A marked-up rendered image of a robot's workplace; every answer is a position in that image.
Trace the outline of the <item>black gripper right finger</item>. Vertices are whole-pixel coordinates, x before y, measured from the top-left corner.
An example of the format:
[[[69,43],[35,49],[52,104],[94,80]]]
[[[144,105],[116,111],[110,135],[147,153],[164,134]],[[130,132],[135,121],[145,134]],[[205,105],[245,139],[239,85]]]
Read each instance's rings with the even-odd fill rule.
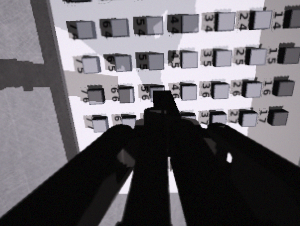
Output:
[[[171,91],[162,94],[186,226],[300,226],[299,166],[226,124],[181,117]]]

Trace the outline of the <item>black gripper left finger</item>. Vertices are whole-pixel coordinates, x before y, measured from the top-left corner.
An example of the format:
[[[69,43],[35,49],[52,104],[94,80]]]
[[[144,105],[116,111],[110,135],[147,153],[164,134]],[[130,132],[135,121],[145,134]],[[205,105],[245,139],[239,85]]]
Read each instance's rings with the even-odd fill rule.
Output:
[[[167,122],[162,90],[154,90],[153,107],[134,129],[110,127],[0,217],[0,226],[99,226],[132,171],[115,226],[173,226]]]

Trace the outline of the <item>grey box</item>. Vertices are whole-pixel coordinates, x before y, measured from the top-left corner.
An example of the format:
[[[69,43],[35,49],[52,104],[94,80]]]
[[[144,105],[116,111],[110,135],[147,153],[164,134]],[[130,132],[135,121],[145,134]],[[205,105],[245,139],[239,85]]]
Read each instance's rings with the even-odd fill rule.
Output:
[[[300,0],[46,4],[77,154],[170,90],[181,117],[227,121],[300,167]]]

